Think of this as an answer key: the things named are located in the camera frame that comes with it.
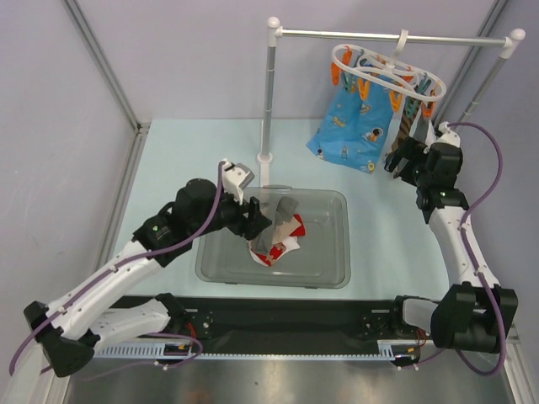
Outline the white round peg hanger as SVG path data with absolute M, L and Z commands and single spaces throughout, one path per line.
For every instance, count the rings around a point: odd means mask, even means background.
M 403 29 L 390 56 L 358 45 L 337 45 L 332 49 L 332 74 L 351 84 L 362 101 L 367 101 L 371 85 L 385 89 L 392 111 L 412 116 L 418 109 L 429 118 L 437 102 L 447 92 L 446 84 L 435 74 L 403 63 L 399 57 L 409 38 Z

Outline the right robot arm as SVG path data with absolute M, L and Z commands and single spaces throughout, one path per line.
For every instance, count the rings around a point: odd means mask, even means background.
M 450 287 L 440 301 L 403 297 L 388 317 L 390 331 L 407 338 L 418 328 L 438 348 L 499 354 L 518 298 L 501 286 L 484 260 L 472 230 L 470 207 L 456 177 L 462 168 L 459 141 L 430 145 L 408 137 L 385 162 L 388 172 L 416 188 L 416 204 L 439 244 Z

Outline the white sock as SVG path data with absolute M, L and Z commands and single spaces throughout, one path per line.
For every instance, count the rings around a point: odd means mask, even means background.
M 296 237 L 287 237 L 283 243 L 287 246 L 288 250 L 285 254 L 291 252 L 291 251 L 295 251 L 295 250 L 298 250 L 300 248 L 298 242 L 297 242 L 297 238 Z M 253 259 L 253 256 L 252 256 L 252 253 L 251 251 L 253 251 L 252 249 L 249 250 L 249 253 Z

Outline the grey sock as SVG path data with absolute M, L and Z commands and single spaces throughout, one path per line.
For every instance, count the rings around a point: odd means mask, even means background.
M 298 205 L 299 203 L 295 199 L 287 196 L 273 198 L 269 202 L 264 202 L 262 213 L 272 220 L 272 225 L 249 243 L 250 248 L 255 253 L 269 253 L 274 246 L 272 236 L 275 228 L 283 222 L 289 221 L 296 213 Z

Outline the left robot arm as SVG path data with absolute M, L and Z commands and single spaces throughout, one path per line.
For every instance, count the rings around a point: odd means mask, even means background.
M 96 352 L 138 337 L 195 339 L 179 299 L 162 293 L 130 309 L 111 306 L 135 285 L 190 251 L 195 239 L 228 229 L 247 241 L 270 227 L 255 197 L 227 192 L 223 182 L 196 178 L 145 220 L 123 249 L 62 298 L 24 309 L 47 368 L 60 378 L 77 373 Z

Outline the beige red reindeer sock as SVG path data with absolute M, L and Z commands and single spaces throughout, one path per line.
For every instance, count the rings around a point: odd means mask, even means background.
M 281 243 L 275 244 L 270 249 L 269 253 L 267 254 L 261 254 L 261 253 L 257 253 L 253 251 L 251 251 L 251 253 L 252 253 L 253 259 L 256 262 L 264 265 L 265 267 L 271 267 L 280 259 L 282 255 L 284 255 L 287 252 L 287 250 L 288 250 L 287 246 L 283 242 L 281 242 Z
M 306 233 L 302 217 L 299 214 L 294 214 L 289 221 L 283 222 L 275 228 L 272 242 L 278 244 L 287 237 L 304 237 Z

